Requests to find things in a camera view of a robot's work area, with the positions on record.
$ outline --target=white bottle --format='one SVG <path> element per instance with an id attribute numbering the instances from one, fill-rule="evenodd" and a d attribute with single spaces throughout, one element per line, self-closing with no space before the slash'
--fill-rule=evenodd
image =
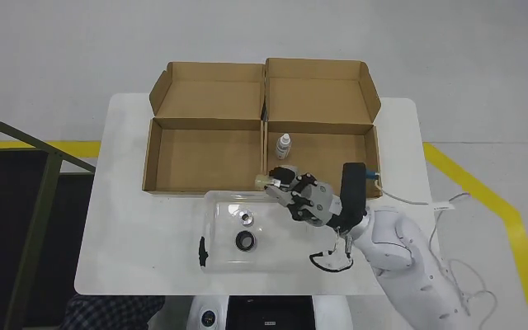
<path id="1" fill-rule="evenodd" d="M 289 134 L 284 134 L 277 140 L 277 145 L 275 147 L 275 154 L 277 158 L 284 159 L 288 156 L 291 148 L 291 139 Z"/>

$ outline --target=metal ring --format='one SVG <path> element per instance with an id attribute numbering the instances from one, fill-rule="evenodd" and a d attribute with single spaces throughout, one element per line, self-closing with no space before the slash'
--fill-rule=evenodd
<path id="1" fill-rule="evenodd" d="M 234 243 L 237 246 L 238 250 L 248 252 L 255 246 L 255 244 L 257 243 L 257 239 L 255 238 L 255 235 L 253 235 L 251 232 L 243 230 L 238 233 L 237 237 L 234 239 Z"/>
<path id="2" fill-rule="evenodd" d="M 242 226 L 251 227 L 253 226 L 253 213 L 251 211 L 240 212 L 240 219 Z"/>

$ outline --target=metal railing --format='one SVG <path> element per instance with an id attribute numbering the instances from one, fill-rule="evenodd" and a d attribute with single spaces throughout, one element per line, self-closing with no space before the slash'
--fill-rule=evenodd
<path id="1" fill-rule="evenodd" d="M 33 215 L 27 230 L 26 241 L 22 249 L 21 260 L 18 264 L 18 271 L 3 324 L 4 330 L 10 330 L 22 329 L 24 325 L 26 306 L 30 298 L 40 259 L 40 251 L 44 243 L 62 162 L 72 163 L 91 173 L 95 173 L 96 168 L 3 122 L 0 122 L 0 133 L 7 134 L 47 153 L 45 169 L 40 180 L 39 192 L 36 197 Z"/>

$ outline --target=white table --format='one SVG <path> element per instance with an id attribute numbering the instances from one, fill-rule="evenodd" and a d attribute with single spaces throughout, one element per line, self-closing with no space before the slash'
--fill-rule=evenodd
<path id="1" fill-rule="evenodd" d="M 302 274 L 221 274 L 201 271 L 202 207 L 196 196 L 141 190 L 149 121 L 146 93 L 111 98 L 97 161 L 75 289 L 84 295 L 382 295 L 359 251 L 338 274 L 315 267 Z M 384 188 L 410 200 L 431 201 L 414 103 L 382 98 L 375 124 Z M 433 213 L 387 196 L 374 204 L 400 205 L 429 234 Z M 332 237 L 331 229 L 320 229 Z"/>

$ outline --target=black ring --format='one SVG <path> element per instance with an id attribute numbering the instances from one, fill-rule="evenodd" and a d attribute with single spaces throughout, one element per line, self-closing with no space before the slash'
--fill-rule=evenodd
<path id="1" fill-rule="evenodd" d="M 246 247 L 244 247 L 242 244 L 242 241 L 245 238 L 251 239 L 251 242 Z M 255 236 L 252 233 L 248 232 L 247 230 L 243 230 L 240 233 L 238 233 L 237 237 L 234 239 L 234 243 L 237 245 L 238 250 L 247 252 L 255 246 L 255 240 L 256 240 Z"/>

